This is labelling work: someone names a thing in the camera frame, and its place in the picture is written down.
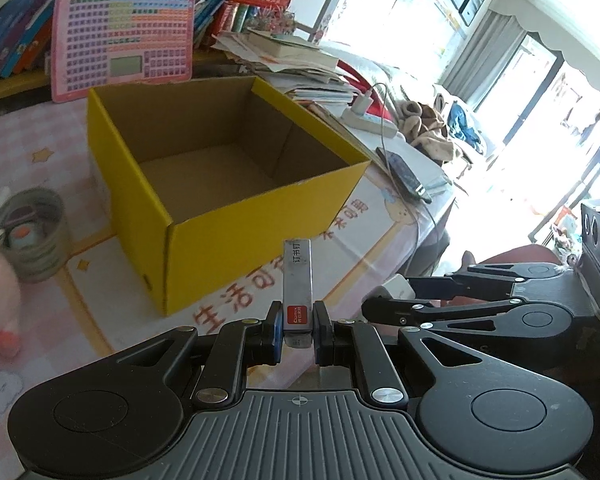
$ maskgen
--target gray curtain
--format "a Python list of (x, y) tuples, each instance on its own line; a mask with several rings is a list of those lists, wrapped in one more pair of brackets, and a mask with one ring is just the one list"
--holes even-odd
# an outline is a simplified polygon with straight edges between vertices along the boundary
[(488, 10), (441, 85), (475, 109), (525, 36), (515, 16)]

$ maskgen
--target open cardboard box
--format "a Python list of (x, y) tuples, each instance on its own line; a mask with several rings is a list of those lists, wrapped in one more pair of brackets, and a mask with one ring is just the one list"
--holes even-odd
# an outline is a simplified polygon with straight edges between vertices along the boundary
[(91, 89), (120, 243), (172, 314), (324, 231), (368, 160), (256, 77)]

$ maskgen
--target keyboard chart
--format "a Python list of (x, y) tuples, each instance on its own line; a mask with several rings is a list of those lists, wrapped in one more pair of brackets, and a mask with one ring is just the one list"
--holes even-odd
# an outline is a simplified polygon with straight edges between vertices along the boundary
[(56, 0), (55, 102), (89, 88), (191, 78), (194, 0)]

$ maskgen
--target phone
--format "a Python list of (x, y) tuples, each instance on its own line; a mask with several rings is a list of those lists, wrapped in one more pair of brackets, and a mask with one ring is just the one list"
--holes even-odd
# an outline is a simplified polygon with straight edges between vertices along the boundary
[(376, 148), (376, 153), (386, 166), (395, 180), (395, 185), (398, 186), (398, 192), (401, 195), (411, 196), (416, 200), (422, 200), (424, 203), (430, 204), (431, 197), (422, 183), (415, 176), (413, 171), (407, 166), (407, 163), (400, 155), (394, 152), (385, 152), (382, 148)]

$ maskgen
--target metal bolt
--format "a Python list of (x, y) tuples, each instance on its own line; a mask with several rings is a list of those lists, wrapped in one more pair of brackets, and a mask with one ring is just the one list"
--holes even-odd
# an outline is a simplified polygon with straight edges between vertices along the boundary
[(371, 396), (378, 402), (383, 404), (393, 404), (404, 399), (404, 393), (395, 388), (378, 388), (374, 390)]
[(196, 397), (205, 404), (217, 404), (229, 398), (229, 394), (222, 388), (204, 388), (200, 390)]

